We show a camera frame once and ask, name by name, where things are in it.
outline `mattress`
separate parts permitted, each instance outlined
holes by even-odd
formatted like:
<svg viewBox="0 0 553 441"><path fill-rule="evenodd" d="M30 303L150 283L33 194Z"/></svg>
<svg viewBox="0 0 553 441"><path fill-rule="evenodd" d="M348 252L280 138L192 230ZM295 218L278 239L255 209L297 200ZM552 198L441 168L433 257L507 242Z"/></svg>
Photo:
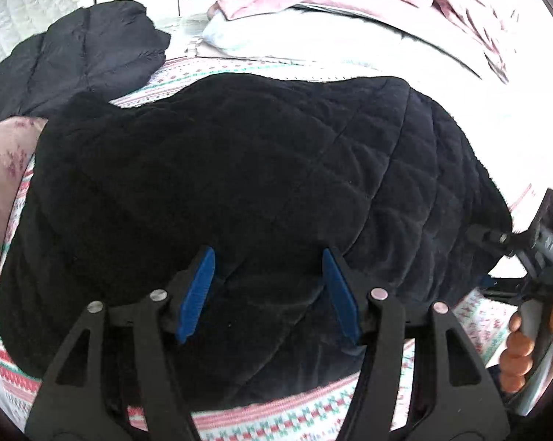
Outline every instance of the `mattress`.
<svg viewBox="0 0 553 441"><path fill-rule="evenodd" d="M354 65L299 66L261 61L228 60L216 58L178 58L168 61L150 79L148 85L132 94L112 101L120 107L133 107L170 96L205 76L222 72L246 72L286 80L332 81L358 76L378 76L380 72ZM22 180L7 229L1 265L9 243L17 228L19 215L25 204L29 181L33 177L33 159ZM523 191L509 198L510 208L517 221L531 218L541 194L531 183ZM485 363L494 358L507 336L507 321L514 308L483 299L473 291L463 299L455 314L461 321ZM406 423L411 398L413 377L413 340L407 340L396 405L393 428ZM235 441L236 439L273 439L277 434L284 439L334 439L356 386L358 374L339 380L330 386L302 393L265 405L242 407L224 412L194 413L194 421L202 439ZM21 372L9 358L0 338L0 405L23 430L40 380ZM129 409L133 425L145 429L145 419L139 407Z"/></svg>

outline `bare skin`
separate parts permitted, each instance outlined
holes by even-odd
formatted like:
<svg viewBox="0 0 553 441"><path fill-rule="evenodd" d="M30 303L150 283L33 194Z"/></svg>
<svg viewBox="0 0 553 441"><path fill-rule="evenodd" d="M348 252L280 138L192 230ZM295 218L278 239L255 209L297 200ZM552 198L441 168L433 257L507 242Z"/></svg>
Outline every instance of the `bare skin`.
<svg viewBox="0 0 553 441"><path fill-rule="evenodd" d="M511 334L507 337L507 349L499 358L501 374L499 381L505 393L517 393L525 385L525 375L533 366L531 353L534 349L534 342L519 331L521 328L521 317L514 313L509 320ZM550 316L550 329L553 333L553 309ZM553 362L545 387L553 378Z"/></svg>

